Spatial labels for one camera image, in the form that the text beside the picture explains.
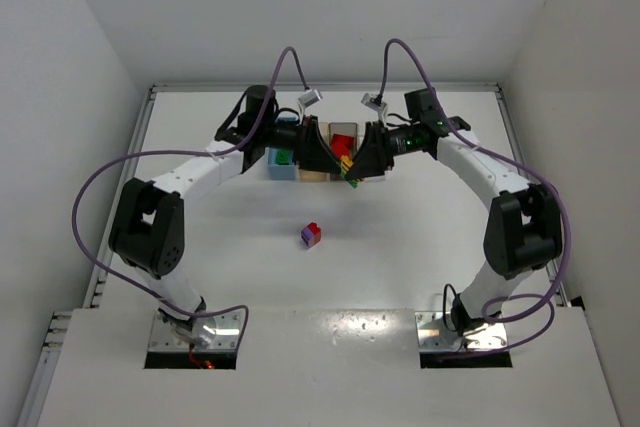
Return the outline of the red purple lego pair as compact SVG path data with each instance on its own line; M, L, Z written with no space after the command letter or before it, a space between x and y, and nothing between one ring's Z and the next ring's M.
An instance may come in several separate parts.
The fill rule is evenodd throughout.
M303 244L311 248L321 241L322 230L317 223L311 222L301 230L300 237Z

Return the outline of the green lego plate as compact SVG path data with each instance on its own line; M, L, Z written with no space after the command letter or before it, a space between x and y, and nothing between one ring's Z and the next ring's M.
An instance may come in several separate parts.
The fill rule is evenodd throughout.
M342 170L340 173L340 177L352 188L357 188L359 185L359 180L350 178L348 171Z

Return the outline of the red arched lego brick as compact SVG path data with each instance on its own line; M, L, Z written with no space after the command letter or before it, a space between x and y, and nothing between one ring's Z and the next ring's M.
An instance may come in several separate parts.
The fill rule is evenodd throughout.
M352 156L355 138L343 134L334 134L331 137L330 147L332 152L338 157Z

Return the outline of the yellow striped lego brick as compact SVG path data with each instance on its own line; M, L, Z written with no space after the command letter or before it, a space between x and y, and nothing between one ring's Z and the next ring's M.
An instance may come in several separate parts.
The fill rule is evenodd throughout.
M348 172L353 165L353 162L348 156L341 157L341 169L345 172Z

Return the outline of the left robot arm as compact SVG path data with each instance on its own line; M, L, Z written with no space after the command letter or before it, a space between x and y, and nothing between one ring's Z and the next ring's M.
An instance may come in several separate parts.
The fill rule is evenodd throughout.
M281 121L275 91L266 85L250 86L204 155L149 181L132 178L125 183L109 247L158 294L164 321L190 331L206 309L179 265L187 206L245 173L267 149L291 152L294 164L305 171L340 174L341 162L324 141L317 118L305 113L321 98L317 90L306 90L297 99L297 121Z

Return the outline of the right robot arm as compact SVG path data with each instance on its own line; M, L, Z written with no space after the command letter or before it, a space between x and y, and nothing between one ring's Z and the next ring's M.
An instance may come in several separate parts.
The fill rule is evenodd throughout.
M444 321L463 334L497 317L524 278L560 256L561 212L547 187L482 152L471 126L459 116L442 115L428 89L404 98L408 120L393 126L387 121L386 103L364 95L363 104L378 119L366 124L354 158L341 160L341 172L349 182L378 177L393 168L396 157L422 151L457 174L487 208L484 264L455 295Z

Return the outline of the green lego brick number three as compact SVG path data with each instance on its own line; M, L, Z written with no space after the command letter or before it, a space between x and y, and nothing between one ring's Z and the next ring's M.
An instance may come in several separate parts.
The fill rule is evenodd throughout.
M293 153L289 150L279 149L276 151L275 164L289 166L293 164Z

